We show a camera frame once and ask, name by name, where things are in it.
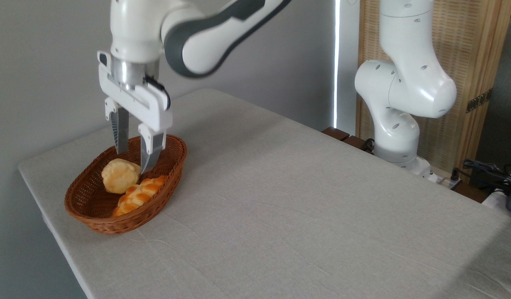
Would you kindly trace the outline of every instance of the brown basket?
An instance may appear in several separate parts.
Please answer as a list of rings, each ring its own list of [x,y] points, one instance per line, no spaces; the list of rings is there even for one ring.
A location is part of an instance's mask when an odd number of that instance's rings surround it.
[[[65,195],[65,209],[76,220],[106,235],[136,229],[154,218],[169,201],[180,182],[185,157],[187,157],[187,146],[183,140],[167,135],[166,148],[157,159],[157,164],[150,172],[143,174],[138,182],[145,178],[167,176],[165,184],[141,207],[128,214],[111,217],[121,195],[106,191],[101,172],[109,161],[116,158],[140,164],[141,138],[138,136],[130,139],[128,151],[121,155],[117,155],[114,146],[108,148],[94,159],[69,186]]]

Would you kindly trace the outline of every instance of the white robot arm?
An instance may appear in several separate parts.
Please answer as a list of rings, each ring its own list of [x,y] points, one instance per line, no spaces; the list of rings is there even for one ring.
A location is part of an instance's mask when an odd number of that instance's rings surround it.
[[[157,82],[160,56],[190,78],[215,72],[227,55],[291,0],[237,0],[204,16],[183,0],[112,0],[110,53],[98,52],[100,85],[108,95],[118,153],[128,150],[128,117],[142,123],[141,169],[155,166],[172,126],[170,98]]]
[[[433,0],[381,0],[380,43],[392,61],[364,62],[355,88],[375,126],[375,155],[423,177],[430,165],[417,156],[420,129],[410,114],[439,118],[456,100],[454,81],[432,45]]]

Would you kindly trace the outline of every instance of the bread roll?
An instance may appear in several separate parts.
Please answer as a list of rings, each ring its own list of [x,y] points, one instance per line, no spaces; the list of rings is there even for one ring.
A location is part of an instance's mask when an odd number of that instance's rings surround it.
[[[141,175],[141,167],[125,159],[114,159],[102,170],[104,187],[108,192],[124,194],[126,190],[137,184]]]
[[[132,212],[149,201],[165,183],[166,176],[155,179],[144,179],[140,185],[133,185],[126,190],[126,194],[119,199],[119,204],[113,210],[112,217]]]

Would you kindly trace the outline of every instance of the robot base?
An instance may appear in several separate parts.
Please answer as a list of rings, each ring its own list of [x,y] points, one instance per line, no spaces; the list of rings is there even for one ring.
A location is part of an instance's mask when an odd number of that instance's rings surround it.
[[[416,174],[417,176],[421,176],[423,178],[426,178],[427,180],[436,182],[437,176],[432,173],[430,170],[430,164],[427,162],[427,160],[421,158],[421,157],[415,157],[411,161],[403,162],[403,163],[393,163],[394,165],[397,165],[400,168],[404,168],[408,170],[409,172],[412,172],[413,174]]]

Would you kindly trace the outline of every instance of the cable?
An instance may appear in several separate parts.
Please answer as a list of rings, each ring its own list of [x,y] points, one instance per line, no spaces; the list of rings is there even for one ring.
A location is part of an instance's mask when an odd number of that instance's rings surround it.
[[[501,180],[511,181],[511,175],[502,172],[497,165],[493,163],[483,163],[472,159],[465,159],[462,162],[462,168],[464,169],[477,169],[486,172],[490,176],[500,178]]]
[[[456,172],[458,172],[458,174],[463,174],[464,176],[467,176],[481,184],[485,184],[485,185],[494,187],[495,189],[499,189],[499,190],[503,191],[503,193],[505,195],[509,195],[511,193],[511,182],[509,182],[509,181],[506,181],[503,184],[495,184],[493,182],[483,181],[483,180],[477,178],[476,176],[472,176],[471,174],[467,174],[466,172],[463,172],[459,168],[454,168],[453,170],[456,170]]]
[[[365,142],[365,145],[370,152],[373,152],[373,148],[375,147],[375,140],[373,140],[373,138],[368,138]]]

